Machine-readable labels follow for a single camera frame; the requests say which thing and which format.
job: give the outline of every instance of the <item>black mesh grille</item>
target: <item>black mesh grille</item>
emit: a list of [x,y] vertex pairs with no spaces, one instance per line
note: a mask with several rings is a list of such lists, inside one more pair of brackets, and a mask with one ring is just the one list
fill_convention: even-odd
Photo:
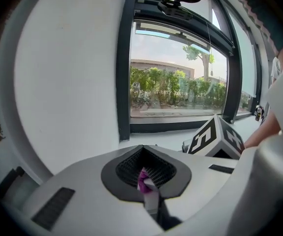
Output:
[[75,190],[60,188],[32,218],[32,221],[50,231],[64,211]]
[[142,168],[146,169],[157,188],[171,180],[176,174],[175,166],[144,148],[119,163],[116,173],[122,181],[137,188],[138,176]]

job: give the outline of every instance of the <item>window glass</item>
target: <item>window glass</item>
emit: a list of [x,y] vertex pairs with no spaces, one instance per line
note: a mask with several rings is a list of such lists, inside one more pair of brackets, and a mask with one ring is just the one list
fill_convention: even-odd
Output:
[[242,29],[241,25],[232,14],[230,14],[230,17],[234,24],[234,28],[239,40],[239,46],[242,56],[242,94],[238,112],[245,112],[250,110],[252,98],[256,97],[255,53],[246,32]]
[[216,14],[212,9],[211,0],[201,0],[197,3],[182,2],[181,5],[184,8],[189,9],[202,16],[204,19],[210,21],[213,25],[220,29]]
[[226,78],[227,58],[207,43],[168,26],[134,23],[132,117],[220,114],[226,97]]

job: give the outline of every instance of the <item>window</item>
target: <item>window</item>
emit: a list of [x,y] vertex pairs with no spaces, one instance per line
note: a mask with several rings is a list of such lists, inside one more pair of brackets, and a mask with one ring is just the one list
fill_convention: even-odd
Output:
[[212,4],[213,3],[211,0],[201,0],[198,3],[188,3],[188,2],[181,3],[181,5],[184,8],[197,13],[198,15],[210,21],[213,25],[215,25],[218,29],[221,30],[215,11],[213,10]]
[[166,25],[134,23],[131,117],[220,114],[226,78],[227,58],[209,44]]
[[230,17],[239,40],[242,56],[242,93],[238,109],[238,113],[240,113],[250,111],[252,99],[256,97],[255,52],[247,33],[243,30],[241,25],[232,14],[230,14]]
[[[249,65],[252,48],[248,37],[252,44],[255,41],[252,34],[248,36],[248,31],[228,20],[225,6],[230,4],[224,0],[182,2],[195,12],[187,21],[162,13],[159,2],[126,0],[124,4],[116,54],[120,140],[129,139],[130,133],[198,128],[213,114],[232,123],[238,110],[248,110],[251,102],[253,109],[260,97],[244,74],[240,94],[242,66]],[[240,27],[243,64],[234,27]],[[261,88],[260,81],[256,90]]]

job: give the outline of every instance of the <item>building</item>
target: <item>building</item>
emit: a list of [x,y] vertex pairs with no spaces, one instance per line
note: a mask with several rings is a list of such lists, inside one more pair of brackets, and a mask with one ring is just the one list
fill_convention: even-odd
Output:
[[167,70],[168,72],[175,72],[177,70],[183,71],[187,78],[194,79],[194,69],[182,65],[176,65],[155,60],[146,59],[131,59],[131,66],[137,69],[146,69],[157,67],[158,69]]

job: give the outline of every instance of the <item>black slot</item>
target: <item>black slot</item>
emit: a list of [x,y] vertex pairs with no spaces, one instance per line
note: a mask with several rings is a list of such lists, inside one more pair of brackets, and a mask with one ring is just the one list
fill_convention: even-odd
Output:
[[211,165],[209,168],[211,170],[219,171],[219,172],[223,172],[223,173],[227,173],[227,174],[232,174],[232,172],[234,171],[234,168],[229,168],[229,167],[216,165],[216,164]]

